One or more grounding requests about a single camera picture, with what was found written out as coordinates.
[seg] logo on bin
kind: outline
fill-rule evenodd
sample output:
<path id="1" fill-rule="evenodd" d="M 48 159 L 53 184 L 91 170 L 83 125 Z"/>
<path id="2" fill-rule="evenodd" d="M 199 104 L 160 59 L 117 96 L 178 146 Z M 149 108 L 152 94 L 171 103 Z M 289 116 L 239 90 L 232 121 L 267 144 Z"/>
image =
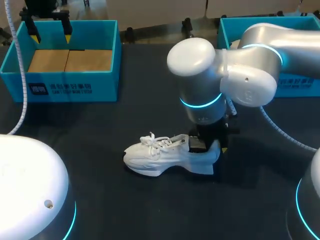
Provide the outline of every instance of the logo on bin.
<path id="1" fill-rule="evenodd" d="M 33 95 L 48 95 L 48 91 L 44 83 L 29 83 L 29 88 Z"/>

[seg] shoelace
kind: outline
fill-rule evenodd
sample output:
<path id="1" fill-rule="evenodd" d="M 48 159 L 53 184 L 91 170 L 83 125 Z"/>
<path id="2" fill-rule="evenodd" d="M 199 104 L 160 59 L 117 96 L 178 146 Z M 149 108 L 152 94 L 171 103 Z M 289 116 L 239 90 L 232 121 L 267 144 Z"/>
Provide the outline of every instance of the shoelace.
<path id="1" fill-rule="evenodd" d="M 154 151 L 159 154 L 160 151 L 168 151 L 166 148 L 172 144 L 172 141 L 169 137 L 163 136 L 163 137 L 157 137 L 155 138 L 155 135 L 150 132 L 151 136 L 142 136 L 140 137 L 140 141 L 142 144 L 147 145 L 150 148 L 151 155 L 154 155 Z"/>

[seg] shoe sole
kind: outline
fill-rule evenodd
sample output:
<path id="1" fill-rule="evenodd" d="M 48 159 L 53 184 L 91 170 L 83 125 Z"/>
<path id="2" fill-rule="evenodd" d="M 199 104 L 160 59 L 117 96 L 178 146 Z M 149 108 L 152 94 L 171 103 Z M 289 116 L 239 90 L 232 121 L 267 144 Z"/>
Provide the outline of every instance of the shoe sole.
<path id="1" fill-rule="evenodd" d="M 191 162 L 179 163 L 177 161 L 176 163 L 173 163 L 173 164 L 167 163 L 165 166 L 153 167 L 153 170 L 136 169 L 133 166 L 128 165 L 127 163 L 125 164 L 132 171 L 141 175 L 149 176 L 149 177 L 158 177 L 164 171 L 174 166 L 183 167 L 184 169 L 194 174 L 213 175 L 214 174 L 213 164 L 218 160 L 219 156 L 220 156 L 220 149 L 216 154 L 215 160 L 213 161 L 198 161 L 198 162 L 192 162 L 192 163 Z"/>

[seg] screw hole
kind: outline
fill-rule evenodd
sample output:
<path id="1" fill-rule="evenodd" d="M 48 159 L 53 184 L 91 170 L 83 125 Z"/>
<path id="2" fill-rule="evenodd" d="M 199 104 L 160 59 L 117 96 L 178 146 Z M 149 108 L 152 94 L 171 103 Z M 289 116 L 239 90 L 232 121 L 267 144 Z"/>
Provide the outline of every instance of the screw hole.
<path id="1" fill-rule="evenodd" d="M 45 205 L 45 207 L 48 208 L 48 209 L 52 209 L 52 208 L 54 207 L 54 204 L 52 203 L 51 200 L 45 200 L 45 201 L 44 201 L 44 205 Z"/>

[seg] white cable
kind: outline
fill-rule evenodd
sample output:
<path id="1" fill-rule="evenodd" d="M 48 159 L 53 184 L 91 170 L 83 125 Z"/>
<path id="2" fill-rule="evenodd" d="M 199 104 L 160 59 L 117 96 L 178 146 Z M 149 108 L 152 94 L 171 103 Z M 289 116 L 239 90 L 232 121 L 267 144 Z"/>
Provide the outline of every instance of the white cable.
<path id="1" fill-rule="evenodd" d="M 231 110 L 232 115 L 237 115 L 237 110 L 236 110 L 233 102 L 231 101 L 231 99 L 228 96 L 225 96 L 225 100 Z"/>
<path id="2" fill-rule="evenodd" d="M 278 127 L 274 121 L 271 120 L 271 118 L 268 116 L 268 114 L 265 112 L 264 108 L 261 106 L 260 108 L 260 111 L 262 112 L 262 115 L 264 116 L 264 118 L 268 121 L 268 123 L 271 124 L 271 126 L 278 132 L 280 133 L 282 136 L 284 136 L 286 139 L 288 139 L 290 142 L 298 145 L 299 147 L 303 148 L 303 149 L 306 149 L 306 150 L 309 150 L 309 151 L 312 151 L 312 152 L 316 152 L 317 149 L 313 148 L 313 147 L 310 147 L 310 146 L 307 146 L 305 144 L 303 144 L 302 142 L 299 142 L 297 140 L 295 140 L 293 137 L 289 136 L 288 134 L 286 134 L 280 127 Z"/>
<path id="3" fill-rule="evenodd" d="M 26 74 L 25 74 L 25 70 L 24 70 L 24 63 L 22 60 L 20 45 L 18 42 L 15 26 L 14 26 L 14 23 L 11 19 L 9 0 L 4 0 L 4 7 L 5 7 L 5 12 L 6 12 L 6 17 L 9 22 L 11 34 L 13 37 L 13 42 L 14 42 L 14 45 L 16 48 L 16 53 L 18 56 L 18 62 L 19 62 L 19 68 L 20 68 L 20 73 L 21 73 L 21 80 L 22 80 L 22 90 L 23 90 L 23 106 L 22 106 L 22 113 L 21 113 L 20 119 L 19 119 L 18 123 L 16 124 L 16 126 L 11 130 L 11 132 L 8 133 L 8 135 L 13 135 L 17 132 L 17 130 L 21 127 L 22 123 L 25 120 L 25 116 L 26 116 L 26 112 L 27 112 L 27 104 L 28 104 L 28 95 L 27 95 L 27 83 L 26 83 Z"/>

